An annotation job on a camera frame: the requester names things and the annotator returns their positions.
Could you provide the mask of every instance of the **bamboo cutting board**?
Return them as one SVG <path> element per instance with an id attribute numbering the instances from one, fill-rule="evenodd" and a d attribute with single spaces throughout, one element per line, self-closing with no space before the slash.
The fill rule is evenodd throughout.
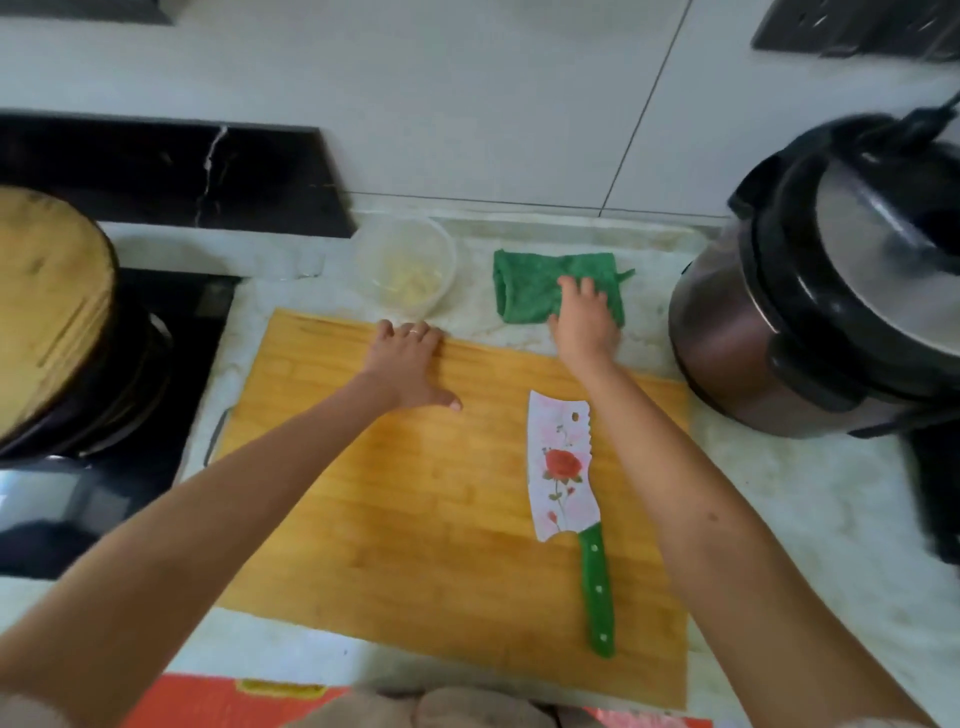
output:
<path id="1" fill-rule="evenodd" d="M 221 454 L 346 383 L 371 337 L 367 324 L 277 311 Z M 530 390 L 563 400 L 585 399 L 584 390 L 548 356 L 447 341 L 434 361 L 464 411 L 382 418 L 314 483 L 220 606 L 682 708 L 686 612 L 670 593 L 653 526 L 599 418 L 590 483 L 616 614 L 612 660 L 588 645 L 576 535 L 545 544 L 534 535 L 526 487 Z M 687 426 L 684 385 L 635 379 Z"/>

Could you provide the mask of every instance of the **white marble countertop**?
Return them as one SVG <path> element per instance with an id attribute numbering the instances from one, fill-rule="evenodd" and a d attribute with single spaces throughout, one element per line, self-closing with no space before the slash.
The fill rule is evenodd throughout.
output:
<path id="1" fill-rule="evenodd" d="M 621 361 L 639 371 L 677 376 L 666 338 L 666 306 L 677 277 L 703 245 L 697 233 L 542 215 L 441 222 L 460 238 L 463 261 L 433 323 L 458 338 L 552 353 L 546 327 L 506 326 L 497 317 L 492 253 L 504 247 L 567 255 L 599 246 L 616 254 L 621 270 L 637 271 L 622 288 L 627 326 Z M 254 276 L 237 287 L 180 478 L 203 466 L 213 430 L 236 403 L 276 307 L 367 321 L 382 315 L 348 286 L 351 251 L 345 240 L 105 228 L 125 265 Z M 960 575 L 925 549 L 899 441 L 782 440 L 726 421 L 699 402 L 693 432 L 830 608 L 945 728 L 960 726 Z M 0 627 L 48 586 L 0 579 Z M 687 712 L 745 723 L 692 622 L 689 647 Z M 223 609 L 207 616 L 170 670 L 391 689 L 473 684 L 542 700 L 643 707 Z"/>

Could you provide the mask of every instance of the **kitchen knife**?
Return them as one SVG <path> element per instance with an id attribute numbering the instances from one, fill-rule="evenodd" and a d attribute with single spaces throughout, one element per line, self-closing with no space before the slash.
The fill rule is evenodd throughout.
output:
<path id="1" fill-rule="evenodd" d="M 573 531 L 580 540 L 590 645 L 614 653 L 613 597 L 600 527 L 600 506 L 590 489 L 590 408 L 585 401 L 530 393 L 527 411 L 527 489 L 537 538 Z"/>

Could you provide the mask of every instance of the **green towel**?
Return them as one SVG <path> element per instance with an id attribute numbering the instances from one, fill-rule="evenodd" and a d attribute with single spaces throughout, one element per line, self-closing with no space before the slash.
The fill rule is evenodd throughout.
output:
<path id="1" fill-rule="evenodd" d="M 616 272 L 613 253 L 587 253 L 551 257 L 535 253 L 493 254 L 493 288 L 496 312 L 507 324 L 539 324 L 551 313 L 560 313 L 560 286 L 557 278 L 592 278 L 597 290 L 607 294 L 607 308 L 623 328 L 625 318 L 620 299 L 620 282 L 634 274 Z"/>

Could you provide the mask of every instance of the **hand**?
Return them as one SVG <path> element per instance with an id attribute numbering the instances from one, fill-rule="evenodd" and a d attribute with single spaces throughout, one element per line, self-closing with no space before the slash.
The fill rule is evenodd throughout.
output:
<path id="1" fill-rule="evenodd" d="M 597 293 L 593 279 L 581 280 L 579 288 L 570 276 L 560 276 L 557 283 L 564 292 L 560 317 L 551 314 L 547 324 L 560 360 L 574 376 L 583 379 L 613 362 L 620 329 L 607 309 L 607 294 Z"/>
<path id="2" fill-rule="evenodd" d="M 397 327 L 389 321 L 376 325 L 376 336 L 367 351 L 360 376 L 375 378 L 391 392 L 396 407 L 438 404 L 459 412 L 463 405 L 448 389 L 435 387 L 426 378 L 426 369 L 444 338 L 438 328 L 425 321 Z"/>

